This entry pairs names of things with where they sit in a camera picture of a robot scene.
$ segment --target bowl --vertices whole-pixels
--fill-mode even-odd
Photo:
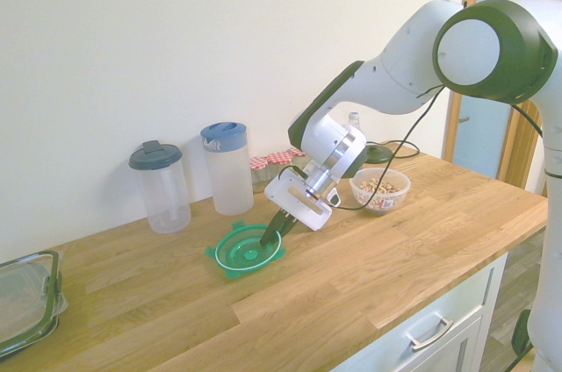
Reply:
[[[364,168],[359,170],[352,179],[349,179],[353,196],[358,203],[365,205],[369,201],[376,184],[372,185],[372,190],[362,190],[361,186],[364,183],[369,185],[371,181],[378,180],[384,171],[384,168]],[[381,191],[381,188],[379,188],[377,194],[365,207],[367,210],[377,214],[386,214],[396,210],[402,205],[406,199],[407,192],[412,186],[406,175],[391,168],[383,176],[383,185],[387,184],[392,185],[396,190],[390,188],[390,191]]]

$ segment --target green lid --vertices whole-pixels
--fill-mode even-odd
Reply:
[[[279,232],[276,232],[277,237],[272,242],[265,246],[260,244],[267,225],[245,225],[241,221],[233,224],[233,228],[216,249],[209,247],[205,251],[226,270],[230,278],[263,268],[286,253],[281,247],[283,238]]]
[[[182,151],[171,144],[160,144],[157,140],[142,143],[142,148],[131,154],[129,166],[135,170],[158,170],[166,168],[182,158]]]

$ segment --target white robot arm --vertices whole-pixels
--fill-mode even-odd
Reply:
[[[305,172],[287,169],[266,196],[281,210],[262,243],[301,221],[318,230],[339,204],[335,190],[365,162],[365,137],[328,113],[348,101],[389,114],[420,108],[438,88],[519,104],[531,99],[544,129],[549,218],[529,333],[533,372],[562,372],[562,0],[490,0],[468,8],[450,1],[421,7],[371,61],[341,72],[289,128],[312,157]]]

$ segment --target door frame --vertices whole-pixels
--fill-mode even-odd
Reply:
[[[465,0],[465,5],[475,3],[476,0]],[[446,161],[453,160],[462,99],[463,97],[458,93],[451,95],[443,150],[443,158]],[[540,122],[537,108],[531,101],[524,102],[521,107],[535,121]],[[518,111],[511,109],[496,179],[524,188],[535,153],[538,134],[529,122],[520,122],[520,117]]]

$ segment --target drawer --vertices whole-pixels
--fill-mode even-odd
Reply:
[[[418,363],[431,356],[476,318],[486,317],[487,322],[483,323],[489,326],[506,257],[502,256],[467,278],[332,372],[402,370],[406,363]],[[415,347],[414,340],[421,343],[421,347]]]

